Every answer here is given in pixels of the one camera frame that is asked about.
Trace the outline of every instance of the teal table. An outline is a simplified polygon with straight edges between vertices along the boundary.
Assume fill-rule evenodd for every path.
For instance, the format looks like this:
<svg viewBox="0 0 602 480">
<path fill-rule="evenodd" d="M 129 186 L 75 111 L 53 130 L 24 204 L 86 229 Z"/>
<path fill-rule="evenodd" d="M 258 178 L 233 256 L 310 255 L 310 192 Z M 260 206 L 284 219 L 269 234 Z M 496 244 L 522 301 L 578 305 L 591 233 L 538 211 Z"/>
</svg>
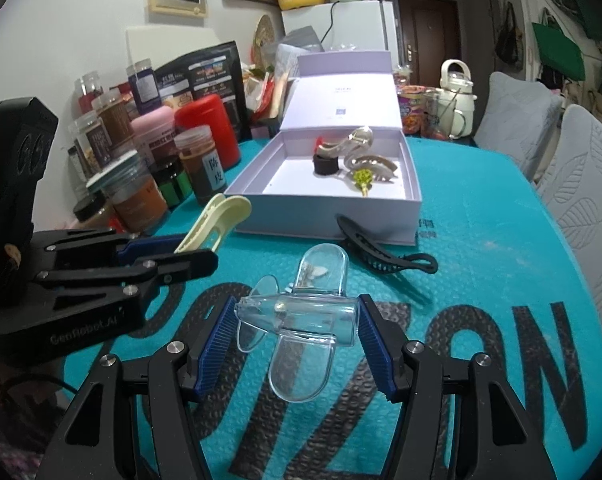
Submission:
<svg viewBox="0 0 602 480">
<path fill-rule="evenodd" d="M 559 480 L 580 478 L 602 446 L 602 331 L 570 248 L 509 159 L 431 140 L 409 144 L 424 197 L 418 246 L 392 251 L 431 253 L 439 271 L 379 277 L 352 261 L 348 294 L 372 295 L 386 318 L 441 354 L 491 355 L 543 435 Z M 260 147 L 242 145 L 242 162 L 228 180 Z M 199 212 L 188 200 L 159 234 L 188 231 Z M 78 387 L 108 351 L 124 360 L 152 354 L 183 336 L 212 303 L 247 293 L 264 274 L 291 282 L 315 243 L 232 234 L 212 277 L 164 290 L 143 329 L 69 356 L 66 380 Z M 328 386 L 305 404 L 271 392 L 273 348 L 273 338 L 248 356 L 232 346 L 214 392 L 193 407 L 214 480 L 377 476 L 399 406 L 376 391 L 360 345 L 337 350 Z M 139 412 L 143 453 L 153 463 L 149 425 Z M 444 478 L 449 461 L 451 417 L 446 403 L 436 478 Z"/>
</svg>

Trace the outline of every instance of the lavender box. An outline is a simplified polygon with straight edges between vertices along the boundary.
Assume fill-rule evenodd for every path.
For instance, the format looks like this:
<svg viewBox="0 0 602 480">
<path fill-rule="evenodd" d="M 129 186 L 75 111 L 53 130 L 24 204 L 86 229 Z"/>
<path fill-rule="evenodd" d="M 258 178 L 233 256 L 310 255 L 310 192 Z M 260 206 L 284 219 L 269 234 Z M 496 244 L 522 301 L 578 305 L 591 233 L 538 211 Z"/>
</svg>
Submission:
<svg viewBox="0 0 602 480">
<path fill-rule="evenodd" d="M 391 61 L 385 51 L 324 52 L 299 57 L 301 78 L 281 131 L 225 191 L 252 202 L 238 232 L 343 238 L 337 214 L 350 217 L 387 244 L 412 245 L 421 193 L 402 134 Z M 357 127 L 374 131 L 372 153 L 397 166 L 391 182 L 375 182 L 367 197 L 341 169 L 314 174 L 316 138 L 338 142 Z"/>
</svg>

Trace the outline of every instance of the box lid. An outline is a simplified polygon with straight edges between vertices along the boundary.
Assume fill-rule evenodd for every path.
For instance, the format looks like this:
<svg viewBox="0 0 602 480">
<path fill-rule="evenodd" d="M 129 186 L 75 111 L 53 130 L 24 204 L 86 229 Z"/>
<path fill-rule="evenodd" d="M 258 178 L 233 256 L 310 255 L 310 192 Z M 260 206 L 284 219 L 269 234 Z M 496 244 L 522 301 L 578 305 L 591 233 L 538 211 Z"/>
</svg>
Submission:
<svg viewBox="0 0 602 480">
<path fill-rule="evenodd" d="M 281 131 L 364 125 L 402 129 L 389 52 L 306 54 L 299 56 L 299 69 Z"/>
</svg>

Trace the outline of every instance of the brown door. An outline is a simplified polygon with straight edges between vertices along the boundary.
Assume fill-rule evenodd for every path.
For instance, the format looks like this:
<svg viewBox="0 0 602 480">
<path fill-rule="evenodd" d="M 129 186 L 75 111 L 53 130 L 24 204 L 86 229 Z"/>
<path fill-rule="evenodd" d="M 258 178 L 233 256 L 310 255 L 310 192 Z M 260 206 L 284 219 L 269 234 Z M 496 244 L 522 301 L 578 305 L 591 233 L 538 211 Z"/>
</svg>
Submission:
<svg viewBox="0 0 602 480">
<path fill-rule="evenodd" d="M 412 84 L 437 87 L 443 62 L 461 56 L 456 2 L 399 0 L 399 12 L 406 62 L 412 57 Z"/>
</svg>

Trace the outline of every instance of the refrigerator door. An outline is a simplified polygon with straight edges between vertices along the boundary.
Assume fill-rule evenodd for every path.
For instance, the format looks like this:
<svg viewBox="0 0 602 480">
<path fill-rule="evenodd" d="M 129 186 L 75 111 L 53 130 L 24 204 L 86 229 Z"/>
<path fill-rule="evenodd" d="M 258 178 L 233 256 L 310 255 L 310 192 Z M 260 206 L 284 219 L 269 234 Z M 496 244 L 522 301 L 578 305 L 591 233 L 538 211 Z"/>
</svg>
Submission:
<svg viewBox="0 0 602 480">
<path fill-rule="evenodd" d="M 283 25 L 286 34 L 297 28 L 311 26 L 319 39 L 330 28 L 333 4 L 284 10 Z M 391 2 L 337 3 L 332 11 L 334 25 L 323 40 L 325 50 L 353 45 L 357 50 L 389 50 L 392 66 L 399 63 L 399 49 Z"/>
</svg>

